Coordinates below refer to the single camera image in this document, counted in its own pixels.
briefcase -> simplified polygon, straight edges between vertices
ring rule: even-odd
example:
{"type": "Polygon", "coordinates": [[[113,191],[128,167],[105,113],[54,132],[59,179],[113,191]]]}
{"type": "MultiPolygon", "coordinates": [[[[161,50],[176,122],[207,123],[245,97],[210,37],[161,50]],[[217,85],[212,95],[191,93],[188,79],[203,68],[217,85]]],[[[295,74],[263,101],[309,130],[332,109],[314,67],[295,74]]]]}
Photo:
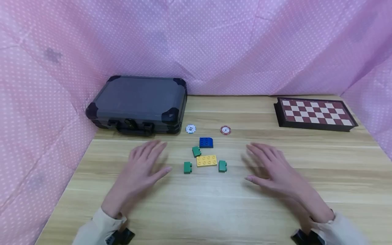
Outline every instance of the briefcase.
{"type": "Polygon", "coordinates": [[[86,109],[101,129],[150,136],[180,132],[187,102],[181,78],[112,76],[86,109]]]}

green lego brick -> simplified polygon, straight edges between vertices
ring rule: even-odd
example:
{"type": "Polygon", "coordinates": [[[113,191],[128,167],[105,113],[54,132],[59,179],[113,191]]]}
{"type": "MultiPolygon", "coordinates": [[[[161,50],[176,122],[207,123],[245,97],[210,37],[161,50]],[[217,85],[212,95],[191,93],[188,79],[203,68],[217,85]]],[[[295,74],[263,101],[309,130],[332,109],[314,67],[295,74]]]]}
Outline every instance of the green lego brick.
{"type": "Polygon", "coordinates": [[[201,151],[198,146],[192,147],[192,152],[194,157],[201,156],[201,151]]]}
{"type": "Polygon", "coordinates": [[[191,162],[184,162],[184,174],[192,173],[192,164],[191,162]]]}
{"type": "Polygon", "coordinates": [[[227,171],[227,163],[226,161],[219,160],[219,172],[226,172],[227,171]]]}

pink backdrop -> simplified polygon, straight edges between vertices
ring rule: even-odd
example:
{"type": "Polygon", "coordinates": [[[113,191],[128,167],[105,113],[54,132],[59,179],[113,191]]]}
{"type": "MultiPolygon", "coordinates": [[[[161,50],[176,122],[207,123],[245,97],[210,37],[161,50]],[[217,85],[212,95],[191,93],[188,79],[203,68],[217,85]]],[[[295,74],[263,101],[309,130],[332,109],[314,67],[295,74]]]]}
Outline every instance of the pink backdrop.
{"type": "Polygon", "coordinates": [[[33,244],[94,136],[113,74],[190,94],[343,95],[392,157],[388,0],[3,0],[0,240],[33,244]]]}

chessboard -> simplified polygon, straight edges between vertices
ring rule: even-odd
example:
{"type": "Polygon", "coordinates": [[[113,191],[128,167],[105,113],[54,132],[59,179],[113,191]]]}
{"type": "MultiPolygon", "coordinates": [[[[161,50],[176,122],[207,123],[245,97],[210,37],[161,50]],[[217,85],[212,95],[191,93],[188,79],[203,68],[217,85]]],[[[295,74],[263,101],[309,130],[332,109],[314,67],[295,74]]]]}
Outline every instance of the chessboard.
{"type": "Polygon", "coordinates": [[[349,132],[358,124],[343,101],[278,97],[280,127],[349,132]]]}

white sleeve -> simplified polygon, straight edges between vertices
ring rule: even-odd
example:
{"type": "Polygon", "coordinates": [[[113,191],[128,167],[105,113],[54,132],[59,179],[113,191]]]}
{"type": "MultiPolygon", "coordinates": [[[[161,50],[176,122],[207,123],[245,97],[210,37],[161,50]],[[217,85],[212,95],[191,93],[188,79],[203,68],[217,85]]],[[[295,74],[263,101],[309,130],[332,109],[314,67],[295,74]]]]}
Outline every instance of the white sleeve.
{"type": "Polygon", "coordinates": [[[364,235],[342,214],[335,213],[335,219],[327,223],[311,222],[312,231],[317,233],[326,245],[368,245],[364,235]]]}
{"type": "Polygon", "coordinates": [[[72,245],[106,245],[109,238],[127,220],[109,217],[101,208],[94,214],[93,218],[79,228],[72,245]]]}

